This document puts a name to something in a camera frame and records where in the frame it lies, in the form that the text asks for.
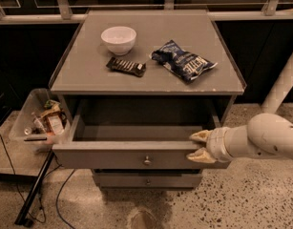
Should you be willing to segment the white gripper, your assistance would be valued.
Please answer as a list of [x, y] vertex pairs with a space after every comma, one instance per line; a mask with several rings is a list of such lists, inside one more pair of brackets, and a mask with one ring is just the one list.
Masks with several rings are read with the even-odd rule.
[[213, 131], [202, 130], [190, 135], [189, 139], [195, 142], [206, 143], [206, 148], [200, 148], [186, 157], [199, 163], [229, 162], [234, 158], [228, 153], [224, 144], [227, 127], [216, 128]]

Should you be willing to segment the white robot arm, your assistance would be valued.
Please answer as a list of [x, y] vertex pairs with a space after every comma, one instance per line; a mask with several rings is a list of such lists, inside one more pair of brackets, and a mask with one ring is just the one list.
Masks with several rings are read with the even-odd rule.
[[253, 116], [240, 127], [220, 127], [192, 134], [191, 140], [205, 146], [186, 157], [199, 163], [228, 162], [240, 157], [293, 160], [293, 123], [276, 115], [292, 87], [293, 53], [262, 103], [262, 114]]

